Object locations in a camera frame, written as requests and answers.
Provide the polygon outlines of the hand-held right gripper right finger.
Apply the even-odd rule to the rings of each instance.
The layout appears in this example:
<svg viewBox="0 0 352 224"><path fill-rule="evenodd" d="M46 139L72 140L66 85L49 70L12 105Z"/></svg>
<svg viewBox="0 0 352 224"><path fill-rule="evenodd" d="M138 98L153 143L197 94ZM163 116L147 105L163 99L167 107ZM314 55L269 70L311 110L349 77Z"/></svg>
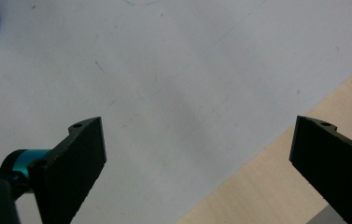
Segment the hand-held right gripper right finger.
<svg viewBox="0 0 352 224"><path fill-rule="evenodd" d="M352 140L319 119L296 119L289 161L352 224Z"/></svg>

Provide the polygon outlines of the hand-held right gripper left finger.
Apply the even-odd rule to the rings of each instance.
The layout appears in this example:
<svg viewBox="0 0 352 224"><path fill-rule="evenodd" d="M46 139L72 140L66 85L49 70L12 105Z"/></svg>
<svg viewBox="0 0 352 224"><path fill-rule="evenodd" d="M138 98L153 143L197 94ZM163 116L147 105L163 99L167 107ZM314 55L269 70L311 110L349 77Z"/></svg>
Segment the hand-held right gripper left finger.
<svg viewBox="0 0 352 224"><path fill-rule="evenodd" d="M70 224L106 164L102 120L80 121L27 166L43 224Z"/></svg>

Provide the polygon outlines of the white mat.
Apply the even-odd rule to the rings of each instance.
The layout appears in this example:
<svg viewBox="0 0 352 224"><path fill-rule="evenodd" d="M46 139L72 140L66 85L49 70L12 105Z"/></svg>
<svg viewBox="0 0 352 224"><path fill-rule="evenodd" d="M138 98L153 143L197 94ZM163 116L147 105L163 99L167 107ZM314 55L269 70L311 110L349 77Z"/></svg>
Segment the white mat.
<svg viewBox="0 0 352 224"><path fill-rule="evenodd" d="M171 224L352 75L352 0L0 0L0 164L103 122L73 224Z"/></svg>

